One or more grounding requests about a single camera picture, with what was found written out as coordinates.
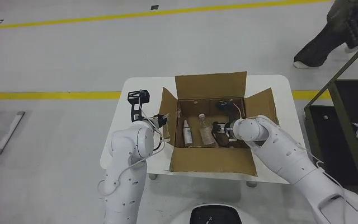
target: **clear plastic bottle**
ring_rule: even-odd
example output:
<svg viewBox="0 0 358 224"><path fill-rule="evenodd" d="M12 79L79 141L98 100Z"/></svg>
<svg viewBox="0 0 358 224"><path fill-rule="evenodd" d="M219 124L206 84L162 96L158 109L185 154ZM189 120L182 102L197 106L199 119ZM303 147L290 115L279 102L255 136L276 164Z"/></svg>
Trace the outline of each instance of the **clear plastic bottle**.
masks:
<svg viewBox="0 0 358 224"><path fill-rule="evenodd" d="M204 146L217 146L214 136L211 133L213 129L212 124L206 119L205 114L199 114L200 120L200 134Z"/></svg>
<svg viewBox="0 0 358 224"><path fill-rule="evenodd" d="M183 136L185 147L192 146L191 130L186 120L184 120Z"/></svg>

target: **person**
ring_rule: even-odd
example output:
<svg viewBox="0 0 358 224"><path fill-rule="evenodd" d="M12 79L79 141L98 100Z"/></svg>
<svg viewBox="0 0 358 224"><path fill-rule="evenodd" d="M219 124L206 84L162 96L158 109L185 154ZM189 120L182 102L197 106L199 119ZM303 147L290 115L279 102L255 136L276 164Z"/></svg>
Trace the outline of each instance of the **person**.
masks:
<svg viewBox="0 0 358 224"><path fill-rule="evenodd" d="M358 0L335 0L327 24L295 57L296 68L318 68L330 52L343 43L346 53L358 50Z"/></svg>

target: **green metal frame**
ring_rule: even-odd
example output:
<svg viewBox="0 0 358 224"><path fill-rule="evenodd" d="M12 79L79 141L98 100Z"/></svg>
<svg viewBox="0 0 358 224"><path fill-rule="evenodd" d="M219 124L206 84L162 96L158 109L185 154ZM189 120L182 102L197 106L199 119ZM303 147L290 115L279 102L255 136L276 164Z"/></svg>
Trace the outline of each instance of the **green metal frame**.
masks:
<svg viewBox="0 0 358 224"><path fill-rule="evenodd" d="M350 119L348 117L348 113L344 107L343 101L341 99L340 93L336 86L335 81L345 72L348 67L358 58L358 52L349 59L349 61L331 78L331 80L313 97L313 99L305 106L304 112L306 114L306 128L307 128L307 136L309 139L310 147L312 154L314 154L320 160L323 159L322 157L322 150L319 146L318 137L315 131L312 114L310 111L310 106L324 93L326 90L329 90L331 95L331 99L333 101L333 105L336 109L336 113L338 119L340 121L340 125L343 129L343 133L345 135L348 147L351 151L352 157L358 167L358 141L357 138L352 131L352 125ZM354 192L358 192L358 186L349 186L349 190Z"/></svg>

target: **cardboard box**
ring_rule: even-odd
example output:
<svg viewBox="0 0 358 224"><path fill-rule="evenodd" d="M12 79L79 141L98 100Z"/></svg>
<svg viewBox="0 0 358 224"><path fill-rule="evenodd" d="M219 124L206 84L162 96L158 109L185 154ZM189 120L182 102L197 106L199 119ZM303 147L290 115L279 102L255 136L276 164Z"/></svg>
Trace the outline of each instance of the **cardboard box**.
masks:
<svg viewBox="0 0 358 224"><path fill-rule="evenodd" d="M257 176L250 148L242 141L230 147L205 148L199 132L199 114L211 121L228 122L224 111L216 108L219 100L233 99L243 117L265 115L278 124L272 90L269 88L244 98L246 72L176 76L176 99L163 88L159 113L170 114L165 133L174 146L170 169L172 172L239 172ZM184 147L183 121L187 120L194 145Z"/></svg>

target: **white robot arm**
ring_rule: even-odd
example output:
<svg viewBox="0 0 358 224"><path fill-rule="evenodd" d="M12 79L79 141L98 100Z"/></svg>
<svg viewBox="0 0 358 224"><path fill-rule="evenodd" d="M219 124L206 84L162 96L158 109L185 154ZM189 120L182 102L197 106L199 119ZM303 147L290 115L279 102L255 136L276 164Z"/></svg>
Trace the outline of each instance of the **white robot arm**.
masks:
<svg viewBox="0 0 358 224"><path fill-rule="evenodd" d="M304 149L265 116L237 120L234 135L274 173L307 198L319 223L357 223L358 195L343 189L313 165ZM259 146L257 141L265 141Z"/></svg>
<svg viewBox="0 0 358 224"><path fill-rule="evenodd" d="M104 188L105 224L136 224L140 201L147 174L146 159L154 156L153 151L164 147L163 137L154 148L154 132L165 125L167 116L142 117L142 104L149 102L147 91L130 92L132 125L126 130L113 133L109 153L112 161L106 170Z"/></svg>
<svg viewBox="0 0 358 224"><path fill-rule="evenodd" d="M112 162L106 170L103 190L106 224L136 224L147 173L145 159L155 155L154 131L167 121L162 115L143 118L142 110L134 110L134 105L149 102L149 93L133 93L136 97L128 97L133 124L113 134L109 149ZM271 171L302 192L319 223L357 223L358 195L330 180L322 168L313 165L305 149L269 118L236 120L230 130ZM265 142L260 146L257 141Z"/></svg>

